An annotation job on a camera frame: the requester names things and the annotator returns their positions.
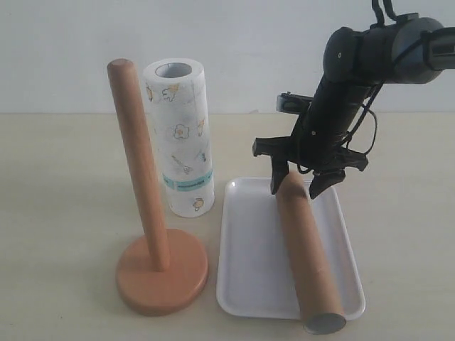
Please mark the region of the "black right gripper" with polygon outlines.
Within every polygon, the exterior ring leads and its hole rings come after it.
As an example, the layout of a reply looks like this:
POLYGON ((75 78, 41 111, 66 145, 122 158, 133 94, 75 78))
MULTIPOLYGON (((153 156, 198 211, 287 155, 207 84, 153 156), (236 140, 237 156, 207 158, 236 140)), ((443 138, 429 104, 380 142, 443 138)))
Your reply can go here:
POLYGON ((256 138, 252 145, 253 156, 271 158, 271 194, 276 194, 283 179, 289 174, 289 164, 294 163, 306 168, 304 173, 316 171, 309 186, 311 199, 333 185, 341 183, 346 177, 344 168, 357 168, 364 171, 368 165, 367 156, 363 153, 336 147, 329 151, 304 146, 291 136, 273 138, 256 138))

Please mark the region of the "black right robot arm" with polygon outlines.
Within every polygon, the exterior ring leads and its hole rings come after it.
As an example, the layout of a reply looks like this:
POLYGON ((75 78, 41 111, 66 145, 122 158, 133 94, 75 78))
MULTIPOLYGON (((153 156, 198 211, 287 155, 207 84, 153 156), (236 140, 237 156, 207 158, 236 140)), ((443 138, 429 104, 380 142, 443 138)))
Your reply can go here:
POLYGON ((255 156, 269 156, 270 188, 277 193, 294 163, 313 173, 311 198, 342 182, 346 168, 363 171, 364 152, 348 145, 378 92, 386 84, 423 85, 454 67, 454 29, 417 13, 366 31, 339 28, 323 54, 323 76, 313 96, 284 92, 277 110, 297 117, 289 136, 257 138, 255 156))

